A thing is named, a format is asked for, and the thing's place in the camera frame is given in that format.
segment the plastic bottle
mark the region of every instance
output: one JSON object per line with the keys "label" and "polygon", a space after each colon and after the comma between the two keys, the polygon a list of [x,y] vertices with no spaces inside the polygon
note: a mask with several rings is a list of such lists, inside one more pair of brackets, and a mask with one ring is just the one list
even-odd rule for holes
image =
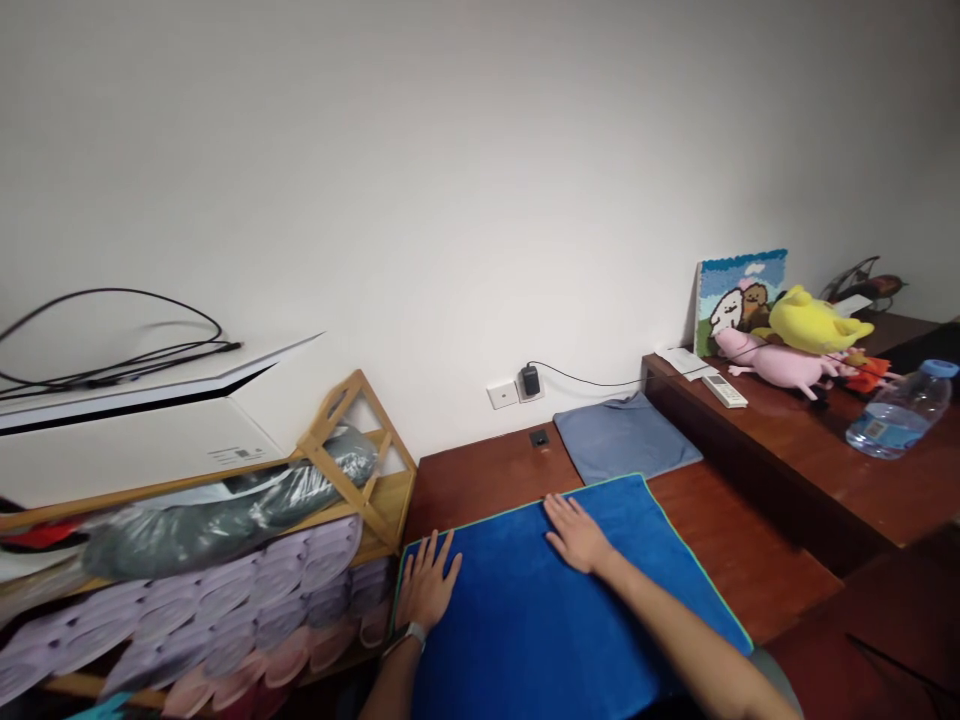
{"label": "plastic bottle", "polygon": [[895,460],[917,444],[950,405],[953,363],[925,360],[870,401],[847,430],[847,442],[862,453]]}

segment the yellow plush toy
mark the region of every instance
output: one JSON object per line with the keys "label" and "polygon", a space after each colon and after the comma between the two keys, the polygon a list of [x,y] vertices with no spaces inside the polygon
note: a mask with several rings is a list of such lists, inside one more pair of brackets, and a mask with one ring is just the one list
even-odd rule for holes
{"label": "yellow plush toy", "polygon": [[753,331],[766,338],[776,333],[790,347],[814,355],[846,350],[873,332],[873,325],[837,315],[833,305],[794,285],[770,311],[770,327]]}

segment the shelf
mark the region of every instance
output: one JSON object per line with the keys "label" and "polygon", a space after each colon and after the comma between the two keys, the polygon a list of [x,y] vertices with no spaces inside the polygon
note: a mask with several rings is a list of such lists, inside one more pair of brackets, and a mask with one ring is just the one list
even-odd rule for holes
{"label": "shelf", "polygon": [[[392,475],[385,475],[377,481],[376,487],[370,497],[370,504],[383,515],[391,528],[396,528],[398,533],[403,529],[403,522],[406,519],[404,516],[407,504],[406,499],[409,497],[410,492],[412,492],[415,475],[416,473],[412,470],[404,470],[393,473]],[[281,534],[289,535],[290,533],[306,530],[316,525],[330,522],[331,520],[339,520],[348,515],[353,515],[355,512],[349,504],[341,500],[335,505],[331,505],[311,515],[299,525]],[[363,565],[371,560],[377,560],[392,554],[390,548],[381,543],[380,539],[372,533],[369,528],[365,527],[363,529],[363,537],[360,540],[360,549],[357,551],[353,562],[350,563],[350,567]],[[73,592],[67,593],[64,597],[100,590],[113,584],[115,584],[113,580],[94,578]]]}
{"label": "shelf", "polygon": [[[378,461],[370,479],[362,487],[355,486],[344,471],[324,448],[324,443],[341,421],[350,405],[362,395],[381,424],[381,429],[365,433],[377,447]],[[393,448],[408,468],[402,472],[380,475],[382,465],[388,452]],[[78,513],[105,510],[112,506],[123,505],[148,497],[155,497],[169,492],[177,492],[204,483],[216,482],[228,477],[255,470],[284,465],[298,460],[309,459],[324,477],[336,488],[340,499],[329,507],[320,510],[303,522],[289,528],[281,535],[289,535],[327,522],[339,520],[349,515],[357,514],[364,522],[363,534],[357,554],[350,564],[351,567],[387,557],[398,555],[400,541],[403,536],[403,526],[407,519],[407,511],[413,495],[413,486],[417,475],[417,464],[410,455],[406,446],[397,435],[386,411],[364,377],[363,372],[356,370],[343,382],[333,387],[321,403],[310,428],[300,439],[298,449],[289,457],[271,463],[255,465],[246,468],[235,468],[226,472],[214,473],[195,478],[186,478],[169,483],[152,485],[147,488],[101,495],[95,498],[64,503],[61,505],[26,510],[16,515],[0,517],[0,532],[16,528],[29,527],[39,522],[57,520]],[[109,580],[93,579],[80,589],[69,593],[76,595],[113,584]],[[367,650],[355,644],[337,663],[316,677],[309,676],[309,681],[315,681],[340,670],[352,667],[367,659],[376,657],[379,648]],[[91,672],[78,672],[61,678],[48,680],[43,687],[48,691],[63,692],[80,697],[97,698],[104,687],[105,679],[100,676],[104,669],[99,665],[91,665]],[[159,709],[166,698],[164,692],[144,690],[136,693],[130,700],[133,705]],[[204,708],[201,716],[211,716],[209,707]]]}

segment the black cable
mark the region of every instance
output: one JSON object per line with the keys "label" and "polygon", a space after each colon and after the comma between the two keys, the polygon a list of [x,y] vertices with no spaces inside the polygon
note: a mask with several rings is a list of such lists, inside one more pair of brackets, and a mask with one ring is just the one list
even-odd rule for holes
{"label": "black cable", "polygon": [[[762,342],[764,345],[767,344],[765,340],[762,340]],[[756,349],[757,348],[750,348],[749,350],[744,350],[742,353],[737,353],[733,357],[724,358],[723,362],[724,364],[729,363],[731,360],[736,360],[741,355],[746,355],[748,352],[753,352]],[[690,375],[691,373],[700,372],[701,370],[703,370],[703,368],[696,368],[695,370],[687,370],[687,372],[685,373],[674,373],[673,375],[654,375],[648,378],[637,378],[636,380],[631,380],[630,382],[626,382],[626,383],[595,383],[592,380],[584,380],[583,378],[578,378],[578,377],[574,377],[573,375],[568,375],[563,370],[557,370],[555,367],[553,367],[553,365],[547,365],[546,363],[540,362],[539,360],[531,360],[530,362],[527,363],[527,367],[530,367],[531,365],[542,365],[543,367],[550,368],[554,372],[560,373],[564,377],[568,377],[571,380],[576,380],[577,382],[586,383],[587,385],[596,385],[597,387],[624,387],[626,385],[635,385],[636,383],[645,383],[647,380],[651,380],[651,379],[666,380],[667,378],[672,378],[672,377],[683,377],[684,375]]]}
{"label": "black cable", "polygon": [[[130,358],[128,360],[123,360],[113,365],[107,365],[105,367],[96,368],[94,370],[87,370],[80,373],[74,373],[72,375],[63,375],[57,378],[50,378],[47,380],[25,380],[19,378],[9,373],[0,371],[0,378],[7,380],[12,383],[17,383],[15,387],[6,388],[0,390],[0,401],[3,400],[13,400],[17,398],[25,397],[34,397],[37,395],[47,395],[51,393],[59,392],[69,392],[72,390],[80,389],[91,389],[97,387],[108,387],[111,385],[117,385],[122,382],[132,382],[144,375],[151,375],[156,372],[161,372],[171,367],[177,365],[182,365],[184,363],[193,362],[194,360],[199,360],[200,358],[207,357],[208,355],[213,355],[221,352],[230,352],[236,350],[237,348],[242,347],[242,343],[230,342],[229,340],[222,340],[223,336],[223,327],[220,323],[214,320],[212,317],[207,315],[205,312],[198,310],[197,308],[188,305],[179,300],[174,300],[173,298],[167,297],[166,295],[160,295],[158,293],[149,292],[148,290],[137,290],[134,288],[115,288],[115,287],[106,287],[106,288],[92,288],[89,290],[79,290],[77,292],[68,293],[62,295],[58,298],[51,300],[50,302],[41,305],[36,310],[28,313],[24,317],[17,320],[10,327],[0,333],[0,342],[3,342],[9,338],[13,333],[22,328],[24,325],[29,323],[31,320],[36,318],[41,313],[46,312],[55,305],[59,305],[62,302],[67,300],[72,300],[83,295],[92,295],[95,293],[131,293],[134,295],[145,295],[147,297],[152,297],[157,300],[163,300],[164,302],[177,305],[189,310],[195,315],[199,315],[201,318],[210,323],[214,328],[214,333],[211,337],[206,340],[196,340],[193,342],[179,343],[177,345],[170,345],[165,348],[158,348],[156,350],[151,350],[149,352],[137,355],[136,357]],[[197,348],[213,346],[212,350],[205,350],[203,352],[195,353],[192,355],[186,355],[183,357],[175,357],[181,353],[186,353],[190,350],[195,350]],[[33,390],[32,392],[24,392],[30,388],[40,388],[39,390]]]}
{"label": "black cable", "polygon": [[[769,343],[766,340],[763,340],[759,336],[756,336],[756,337],[758,340],[760,340],[763,343],[763,345],[769,345]],[[750,348],[749,350],[744,350],[742,353],[737,353],[732,357],[723,358],[722,363],[724,365],[728,365],[731,360],[736,360],[741,355],[746,355],[747,353],[753,352],[756,349],[757,348]],[[884,379],[883,375],[875,373],[872,370],[867,370],[865,367],[862,367],[860,365],[854,365],[853,363],[848,363],[846,359],[838,360],[837,362],[840,362],[843,365],[847,365],[856,370],[859,370],[860,372],[865,372],[868,375],[873,375],[875,377],[878,377],[881,380]],[[636,385],[637,383],[640,383],[642,385],[643,383],[646,383],[647,380],[667,380],[669,378],[683,377],[684,375],[690,375],[692,373],[700,372],[701,370],[703,370],[703,368],[696,368],[695,370],[687,370],[686,372],[682,372],[682,373],[673,373],[672,375],[651,375],[646,378],[637,378],[636,380],[631,380],[630,382],[625,382],[625,383],[595,383],[592,380],[584,380],[583,378],[578,378],[578,377],[574,377],[573,375],[569,375],[568,373],[563,372],[563,370],[557,370],[555,367],[553,367],[553,365],[547,365],[547,363],[540,362],[539,360],[531,360],[530,362],[527,363],[527,367],[530,367],[531,365],[541,365],[545,368],[550,368],[554,372],[560,373],[564,377],[568,377],[571,380],[576,380],[577,382],[586,383],[587,385],[595,385],[596,387],[624,387],[626,385]]]}

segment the power adapter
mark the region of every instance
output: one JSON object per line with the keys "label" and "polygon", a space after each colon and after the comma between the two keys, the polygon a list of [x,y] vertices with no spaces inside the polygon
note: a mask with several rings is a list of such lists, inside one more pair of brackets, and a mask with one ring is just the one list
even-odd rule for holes
{"label": "power adapter", "polygon": [[527,397],[533,397],[540,393],[540,374],[533,365],[527,365],[520,371],[520,377],[523,378],[523,394]]}

